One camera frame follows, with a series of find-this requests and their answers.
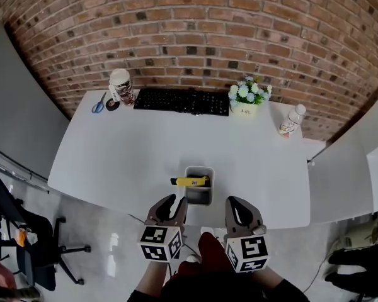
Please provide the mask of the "grey rectangular tray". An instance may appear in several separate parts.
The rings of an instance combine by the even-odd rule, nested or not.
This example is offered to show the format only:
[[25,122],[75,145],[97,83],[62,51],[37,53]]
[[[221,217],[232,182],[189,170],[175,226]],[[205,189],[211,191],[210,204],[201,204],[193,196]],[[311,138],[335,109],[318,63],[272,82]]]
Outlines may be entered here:
[[185,186],[184,196],[188,199],[188,204],[197,206],[211,205],[213,199],[215,177],[213,168],[204,166],[189,166],[185,169],[185,177],[209,178],[209,180],[202,186]]

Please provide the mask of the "potted artificial flowers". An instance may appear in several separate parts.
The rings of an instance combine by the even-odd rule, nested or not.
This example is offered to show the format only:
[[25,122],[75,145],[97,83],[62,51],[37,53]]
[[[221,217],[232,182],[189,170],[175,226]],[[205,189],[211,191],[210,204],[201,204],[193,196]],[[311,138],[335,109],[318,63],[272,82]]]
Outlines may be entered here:
[[229,106],[234,115],[254,117],[272,95],[272,85],[259,83],[258,76],[246,76],[229,88]]

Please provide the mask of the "grey metal cabinet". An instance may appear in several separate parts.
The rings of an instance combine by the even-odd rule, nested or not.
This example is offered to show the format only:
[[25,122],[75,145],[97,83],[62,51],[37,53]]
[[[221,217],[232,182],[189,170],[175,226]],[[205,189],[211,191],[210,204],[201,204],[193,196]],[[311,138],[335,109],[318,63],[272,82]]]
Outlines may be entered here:
[[47,179],[68,125],[0,24],[0,154]]

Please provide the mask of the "orange packet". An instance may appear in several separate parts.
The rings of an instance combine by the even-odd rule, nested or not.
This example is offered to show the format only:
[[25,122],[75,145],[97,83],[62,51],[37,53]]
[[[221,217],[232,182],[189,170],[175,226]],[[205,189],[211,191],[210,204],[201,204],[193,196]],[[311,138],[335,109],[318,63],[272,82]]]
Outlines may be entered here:
[[17,228],[14,233],[14,239],[18,246],[24,247],[27,240],[26,230],[24,228]]

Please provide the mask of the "black office chair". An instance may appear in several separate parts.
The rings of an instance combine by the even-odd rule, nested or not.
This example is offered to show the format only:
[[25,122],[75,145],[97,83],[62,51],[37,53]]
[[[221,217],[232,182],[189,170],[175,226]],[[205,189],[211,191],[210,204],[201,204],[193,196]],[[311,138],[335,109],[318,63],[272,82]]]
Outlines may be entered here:
[[26,276],[29,285],[38,284],[54,291],[56,266],[60,266],[74,284],[85,285],[84,279],[74,277],[62,256],[75,252],[90,253],[91,246],[69,249],[59,244],[60,225],[66,222],[64,216],[56,218],[55,225],[52,225],[46,217],[24,209],[21,200],[16,199],[0,179],[0,218],[4,218],[7,226],[13,225],[16,228],[14,233],[24,231],[37,236],[37,239],[26,238],[24,243],[20,243],[15,236],[4,240],[0,235],[0,253],[3,247],[16,249],[18,270]]

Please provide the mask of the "blue scissors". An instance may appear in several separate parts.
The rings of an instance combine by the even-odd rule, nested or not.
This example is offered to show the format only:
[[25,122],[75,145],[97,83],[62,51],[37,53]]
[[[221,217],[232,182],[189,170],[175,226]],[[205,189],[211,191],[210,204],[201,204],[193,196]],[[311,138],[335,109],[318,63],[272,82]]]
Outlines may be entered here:
[[91,112],[93,114],[98,114],[102,112],[103,108],[105,107],[104,105],[105,96],[106,96],[106,92],[103,93],[101,99],[92,107]]

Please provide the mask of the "yellow utility knife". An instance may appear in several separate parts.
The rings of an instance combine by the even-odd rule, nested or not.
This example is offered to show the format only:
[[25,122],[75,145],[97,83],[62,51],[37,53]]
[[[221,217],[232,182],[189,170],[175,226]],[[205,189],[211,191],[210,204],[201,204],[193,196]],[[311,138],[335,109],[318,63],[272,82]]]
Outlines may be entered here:
[[203,177],[177,177],[171,178],[170,182],[179,187],[210,187],[210,178]]

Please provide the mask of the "patterned paper cup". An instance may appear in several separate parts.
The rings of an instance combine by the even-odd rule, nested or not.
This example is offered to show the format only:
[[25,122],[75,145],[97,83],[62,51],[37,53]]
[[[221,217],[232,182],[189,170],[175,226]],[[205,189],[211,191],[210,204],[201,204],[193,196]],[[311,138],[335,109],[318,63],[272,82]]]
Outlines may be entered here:
[[122,102],[126,106],[134,105],[135,96],[130,74],[126,69],[114,69],[111,72],[108,88],[114,102]]

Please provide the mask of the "person's left forearm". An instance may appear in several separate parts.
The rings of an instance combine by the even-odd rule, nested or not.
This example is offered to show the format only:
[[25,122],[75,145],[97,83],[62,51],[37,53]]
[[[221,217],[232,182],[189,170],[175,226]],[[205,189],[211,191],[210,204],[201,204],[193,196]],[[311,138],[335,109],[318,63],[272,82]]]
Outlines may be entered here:
[[135,290],[155,298],[160,297],[168,266],[164,262],[150,262]]

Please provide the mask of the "white drink bottle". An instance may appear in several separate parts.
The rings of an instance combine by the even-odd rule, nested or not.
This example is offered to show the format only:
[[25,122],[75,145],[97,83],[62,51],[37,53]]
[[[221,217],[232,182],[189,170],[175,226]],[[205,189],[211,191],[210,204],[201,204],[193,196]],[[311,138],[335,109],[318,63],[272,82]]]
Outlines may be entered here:
[[289,138],[295,132],[306,115],[306,107],[303,104],[296,105],[280,124],[278,132],[281,136]]

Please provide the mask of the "low white platform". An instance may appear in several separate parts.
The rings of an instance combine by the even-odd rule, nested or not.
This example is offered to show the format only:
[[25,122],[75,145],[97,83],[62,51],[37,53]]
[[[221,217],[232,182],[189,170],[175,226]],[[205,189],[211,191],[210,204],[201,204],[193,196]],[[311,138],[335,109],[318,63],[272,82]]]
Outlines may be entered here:
[[312,160],[318,153],[327,147],[327,143],[321,140],[315,140],[310,138],[302,139],[302,148],[306,155],[307,160]]

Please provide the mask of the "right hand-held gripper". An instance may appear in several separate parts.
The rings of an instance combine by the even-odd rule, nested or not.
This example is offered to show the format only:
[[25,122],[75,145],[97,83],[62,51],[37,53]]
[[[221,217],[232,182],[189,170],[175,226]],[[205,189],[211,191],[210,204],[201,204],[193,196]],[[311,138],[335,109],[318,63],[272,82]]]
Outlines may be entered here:
[[226,229],[225,253],[234,271],[244,273],[264,269],[270,256],[259,209],[242,198],[229,196],[226,199]]

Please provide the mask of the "black keyboard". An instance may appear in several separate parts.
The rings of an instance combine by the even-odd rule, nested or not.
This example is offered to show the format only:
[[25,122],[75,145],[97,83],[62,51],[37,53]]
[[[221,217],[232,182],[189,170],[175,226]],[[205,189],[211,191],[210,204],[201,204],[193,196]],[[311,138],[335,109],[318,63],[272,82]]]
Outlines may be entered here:
[[229,97],[219,92],[146,88],[139,91],[134,109],[229,116]]

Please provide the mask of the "white desk with drawers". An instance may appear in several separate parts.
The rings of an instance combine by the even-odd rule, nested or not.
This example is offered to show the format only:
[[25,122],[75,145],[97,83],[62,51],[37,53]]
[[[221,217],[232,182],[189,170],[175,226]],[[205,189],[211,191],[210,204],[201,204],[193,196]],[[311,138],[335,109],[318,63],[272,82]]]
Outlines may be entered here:
[[101,91],[87,92],[61,141],[50,187],[83,201],[145,218],[189,166],[214,170],[212,202],[191,205],[188,225],[223,227],[228,196],[257,207],[269,229],[310,223],[310,192],[302,133],[277,128],[286,104],[263,104],[255,117],[138,110],[92,113]]

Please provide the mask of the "person's red trousers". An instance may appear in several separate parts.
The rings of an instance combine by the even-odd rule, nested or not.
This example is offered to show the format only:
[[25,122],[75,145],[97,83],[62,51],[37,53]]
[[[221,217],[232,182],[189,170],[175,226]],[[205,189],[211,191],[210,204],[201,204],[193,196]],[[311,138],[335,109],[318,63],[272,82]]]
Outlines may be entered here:
[[201,262],[182,262],[172,279],[217,272],[234,272],[223,246],[211,233],[201,234],[198,248]]

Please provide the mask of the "person's right forearm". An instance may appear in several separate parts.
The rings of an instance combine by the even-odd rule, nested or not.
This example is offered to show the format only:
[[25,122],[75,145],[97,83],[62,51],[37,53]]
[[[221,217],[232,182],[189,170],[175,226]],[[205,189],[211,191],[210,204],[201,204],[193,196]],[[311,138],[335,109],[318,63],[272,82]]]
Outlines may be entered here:
[[266,266],[264,269],[254,271],[252,273],[252,280],[256,282],[264,292],[270,292],[283,281],[283,277]]

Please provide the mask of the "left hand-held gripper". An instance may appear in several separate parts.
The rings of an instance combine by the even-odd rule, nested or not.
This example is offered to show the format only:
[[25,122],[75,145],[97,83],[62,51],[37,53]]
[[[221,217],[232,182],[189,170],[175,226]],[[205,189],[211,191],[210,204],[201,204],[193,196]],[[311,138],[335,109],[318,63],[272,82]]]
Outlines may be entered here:
[[168,263],[180,256],[188,200],[186,197],[180,199],[172,220],[170,213],[175,200],[176,194],[170,194],[160,199],[148,211],[137,238],[146,260]]

